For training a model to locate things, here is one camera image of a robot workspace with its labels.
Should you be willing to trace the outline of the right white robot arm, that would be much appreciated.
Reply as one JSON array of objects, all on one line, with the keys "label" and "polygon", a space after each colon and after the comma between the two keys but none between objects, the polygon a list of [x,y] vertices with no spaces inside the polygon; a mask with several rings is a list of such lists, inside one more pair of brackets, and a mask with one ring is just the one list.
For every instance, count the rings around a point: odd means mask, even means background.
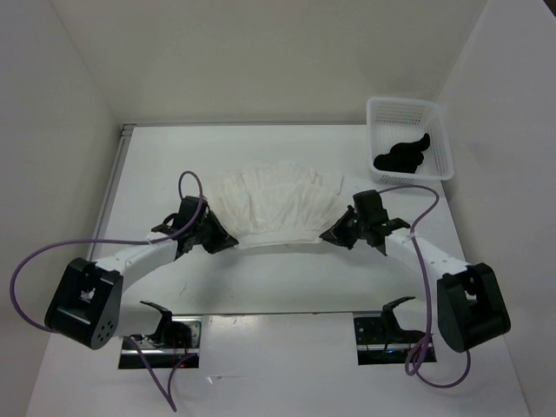
[{"label": "right white robot arm", "polygon": [[433,321],[437,321],[444,342],[457,353],[510,331],[511,319],[491,267],[454,258],[418,236],[415,223],[391,219],[380,191],[363,191],[353,195],[353,199],[354,204],[321,234],[321,239],[348,249],[362,240],[422,274],[426,327],[421,343],[429,343]]}]

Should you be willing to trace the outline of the white skirt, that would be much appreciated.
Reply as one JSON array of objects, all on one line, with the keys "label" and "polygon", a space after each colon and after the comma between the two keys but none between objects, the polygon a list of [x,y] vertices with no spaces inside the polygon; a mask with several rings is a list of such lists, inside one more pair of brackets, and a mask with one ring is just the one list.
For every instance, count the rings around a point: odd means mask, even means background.
[{"label": "white skirt", "polygon": [[285,161],[209,178],[203,194],[239,249],[316,244],[346,211],[342,183],[340,173]]}]

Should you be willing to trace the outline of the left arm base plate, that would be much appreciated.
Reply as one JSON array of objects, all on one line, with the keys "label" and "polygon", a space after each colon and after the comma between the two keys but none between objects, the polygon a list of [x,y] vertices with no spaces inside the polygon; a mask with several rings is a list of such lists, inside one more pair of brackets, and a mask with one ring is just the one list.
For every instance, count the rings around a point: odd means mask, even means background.
[{"label": "left arm base plate", "polygon": [[122,341],[119,369],[142,369],[145,364],[135,346],[153,369],[198,368],[202,335],[201,316],[174,316],[153,334],[132,334]]}]

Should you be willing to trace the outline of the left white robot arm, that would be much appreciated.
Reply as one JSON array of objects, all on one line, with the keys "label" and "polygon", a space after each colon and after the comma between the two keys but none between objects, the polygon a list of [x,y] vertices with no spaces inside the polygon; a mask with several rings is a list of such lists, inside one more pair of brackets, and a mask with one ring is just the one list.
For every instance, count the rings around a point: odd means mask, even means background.
[{"label": "left white robot arm", "polygon": [[238,241],[206,200],[186,196],[178,211],[154,226],[142,244],[94,261],[72,260],[47,309],[46,328],[87,348],[102,348],[116,336],[123,292],[196,245],[213,255],[237,246]]}]

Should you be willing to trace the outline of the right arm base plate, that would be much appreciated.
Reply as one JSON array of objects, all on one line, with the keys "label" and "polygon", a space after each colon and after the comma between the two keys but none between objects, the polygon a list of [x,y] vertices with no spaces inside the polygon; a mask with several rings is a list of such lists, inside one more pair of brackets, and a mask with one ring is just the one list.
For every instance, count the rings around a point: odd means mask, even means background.
[{"label": "right arm base plate", "polygon": [[359,366],[403,365],[411,348],[424,335],[420,330],[387,325],[380,313],[356,314],[353,323]]}]

